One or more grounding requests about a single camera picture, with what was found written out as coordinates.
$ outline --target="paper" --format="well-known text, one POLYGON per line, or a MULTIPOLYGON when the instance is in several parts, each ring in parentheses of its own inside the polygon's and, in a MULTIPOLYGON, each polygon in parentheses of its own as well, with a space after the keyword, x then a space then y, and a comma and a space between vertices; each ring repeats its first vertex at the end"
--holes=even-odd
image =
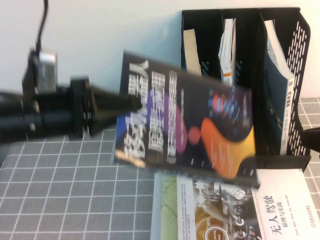
POLYGON ((230 86, 234 85, 236 82, 236 19, 224 20, 224 32, 218 57, 222 82, 230 86))
POLYGON ((198 58, 196 32, 194 29, 183 31, 184 57, 186 70, 189 73, 201 76, 201 68, 198 58))

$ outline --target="table surface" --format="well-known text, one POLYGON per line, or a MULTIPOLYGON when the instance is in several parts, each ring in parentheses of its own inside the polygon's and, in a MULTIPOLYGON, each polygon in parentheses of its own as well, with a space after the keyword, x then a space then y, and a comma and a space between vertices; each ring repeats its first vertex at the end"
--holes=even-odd
MULTIPOLYGON (((304 129, 320 127, 320 98, 303 98, 304 129)), ((154 172, 112 165, 115 129, 82 141, 15 143, 0 170, 1 240, 149 240, 154 172)), ((320 217, 320 158, 304 173, 320 217)))

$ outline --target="book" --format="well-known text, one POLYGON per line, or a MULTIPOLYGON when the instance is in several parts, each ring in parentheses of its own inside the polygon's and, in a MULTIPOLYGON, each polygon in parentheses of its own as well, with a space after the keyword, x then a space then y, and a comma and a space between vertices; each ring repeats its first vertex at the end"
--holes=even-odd
POLYGON ((224 32, 221 36, 218 57, 222 82, 234 85, 236 82, 236 19, 224 20, 224 32))
POLYGON ((177 240, 177 176, 154 175, 151 240, 177 240))
POLYGON ((124 53, 120 93, 143 107, 118 117, 115 161, 259 187, 249 89, 124 53))
POLYGON ((291 73, 272 20, 264 22, 267 45, 263 65, 263 107, 265 132, 274 154, 286 154, 295 76, 291 73))
POLYGON ((320 236, 300 169, 258 169, 257 189, 177 177, 178 240, 297 240, 320 236))
POLYGON ((197 51, 196 32, 194 29, 183 31, 185 69, 189 73, 201 76, 201 68, 197 51))
POLYGON ((154 174, 150 240, 161 240, 162 174, 154 174))

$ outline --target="file holder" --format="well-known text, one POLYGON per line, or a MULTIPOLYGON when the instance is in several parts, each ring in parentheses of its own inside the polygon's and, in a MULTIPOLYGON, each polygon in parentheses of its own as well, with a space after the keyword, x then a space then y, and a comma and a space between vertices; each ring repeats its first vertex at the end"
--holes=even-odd
POLYGON ((252 90, 252 114, 256 162, 260 169, 303 169, 311 156, 298 116, 298 102, 306 65, 310 27, 298 7, 203 9, 182 11, 181 66, 184 58, 183 31, 194 29, 202 75, 221 78, 218 52, 224 32, 224 19, 236 18, 237 84, 252 90), (289 125, 286 155, 277 155, 264 131, 265 116, 261 95, 265 48, 266 20, 274 20, 275 31, 285 59, 294 73, 294 97, 289 125))

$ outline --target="book cover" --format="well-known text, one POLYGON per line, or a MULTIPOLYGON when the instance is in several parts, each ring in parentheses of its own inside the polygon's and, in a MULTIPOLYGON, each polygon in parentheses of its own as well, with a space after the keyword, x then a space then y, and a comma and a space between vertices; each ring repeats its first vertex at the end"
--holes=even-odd
POLYGON ((120 93, 143 107, 118 117, 116 161, 259 186, 249 89, 124 53, 120 93))
POLYGON ((287 153, 295 78, 286 64, 273 23, 267 29, 262 83, 264 130, 273 154, 282 155, 287 153))
POLYGON ((300 169, 258 169, 258 190, 177 177, 178 240, 297 240, 320 235, 300 169))

